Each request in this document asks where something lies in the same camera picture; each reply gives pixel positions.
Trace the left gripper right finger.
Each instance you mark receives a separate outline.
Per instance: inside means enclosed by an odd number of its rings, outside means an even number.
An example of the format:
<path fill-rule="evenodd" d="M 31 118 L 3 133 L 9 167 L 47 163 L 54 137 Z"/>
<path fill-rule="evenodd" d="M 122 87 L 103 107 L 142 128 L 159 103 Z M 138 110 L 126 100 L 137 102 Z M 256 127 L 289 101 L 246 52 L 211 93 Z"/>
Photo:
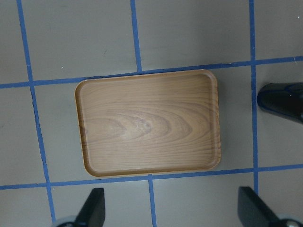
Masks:
<path fill-rule="evenodd" d="M 285 221 L 248 186 L 238 189 L 238 217 L 243 227 L 286 227 Z"/>

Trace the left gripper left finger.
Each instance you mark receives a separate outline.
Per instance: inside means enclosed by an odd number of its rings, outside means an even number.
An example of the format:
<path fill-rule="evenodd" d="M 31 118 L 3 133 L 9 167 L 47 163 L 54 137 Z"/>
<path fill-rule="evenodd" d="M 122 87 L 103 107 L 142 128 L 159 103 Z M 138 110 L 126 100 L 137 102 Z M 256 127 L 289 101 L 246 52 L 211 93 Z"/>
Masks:
<path fill-rule="evenodd" d="M 105 222 L 105 193 L 103 188 L 91 190 L 88 198 L 78 213 L 77 227 L 102 227 Z"/>

